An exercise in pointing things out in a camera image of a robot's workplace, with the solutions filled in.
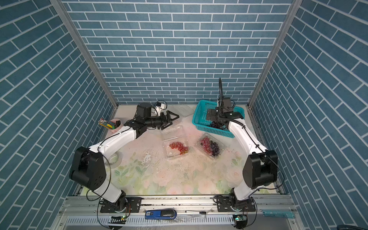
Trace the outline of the red grape bunch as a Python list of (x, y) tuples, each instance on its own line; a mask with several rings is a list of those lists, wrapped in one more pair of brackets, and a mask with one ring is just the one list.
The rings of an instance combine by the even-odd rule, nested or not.
[(170, 156), (185, 155), (189, 152), (189, 147), (185, 146), (182, 142), (172, 142), (169, 147), (173, 150), (169, 152)]
[(201, 148), (207, 153), (212, 153), (211, 145), (212, 145), (211, 140), (207, 136), (200, 140)]

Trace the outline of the dark purple grape bunch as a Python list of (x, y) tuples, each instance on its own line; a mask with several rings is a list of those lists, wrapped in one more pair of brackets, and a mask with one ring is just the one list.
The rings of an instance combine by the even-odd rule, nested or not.
[(212, 140), (210, 141), (210, 153), (213, 157), (217, 157), (219, 155), (220, 152), (220, 148), (218, 143), (213, 142)]

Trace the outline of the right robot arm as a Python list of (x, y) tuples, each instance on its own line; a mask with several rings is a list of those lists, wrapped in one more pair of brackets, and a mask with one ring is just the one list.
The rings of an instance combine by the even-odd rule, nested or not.
[(243, 115), (234, 111), (232, 100), (220, 96), (218, 106), (208, 109), (206, 120), (223, 123), (239, 142), (247, 159), (243, 167), (243, 181), (231, 194), (235, 201), (244, 201), (259, 189), (267, 187), (278, 179), (278, 155), (268, 150), (245, 123)]

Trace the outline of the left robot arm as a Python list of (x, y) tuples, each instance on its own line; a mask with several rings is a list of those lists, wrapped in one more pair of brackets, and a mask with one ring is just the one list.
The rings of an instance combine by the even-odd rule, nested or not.
[(106, 174), (105, 164), (113, 154), (126, 144), (139, 138), (149, 128), (164, 130), (180, 116), (155, 105), (140, 103), (134, 117), (125, 122), (121, 129), (105, 140), (88, 148), (79, 147), (73, 156), (69, 178), (88, 188), (112, 205), (125, 205), (126, 195), (111, 182), (112, 173)]

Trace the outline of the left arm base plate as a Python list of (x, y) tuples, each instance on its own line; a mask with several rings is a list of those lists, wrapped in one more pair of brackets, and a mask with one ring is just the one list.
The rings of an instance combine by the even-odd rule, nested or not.
[(141, 197), (123, 197), (112, 203), (105, 199), (99, 202), (101, 213), (138, 213), (140, 210)]

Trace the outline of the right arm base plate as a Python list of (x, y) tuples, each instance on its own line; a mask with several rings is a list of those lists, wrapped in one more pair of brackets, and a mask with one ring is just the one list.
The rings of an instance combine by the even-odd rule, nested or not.
[(229, 196), (216, 195), (213, 201), (217, 206), (218, 212), (255, 212), (255, 203), (251, 199), (238, 201)]

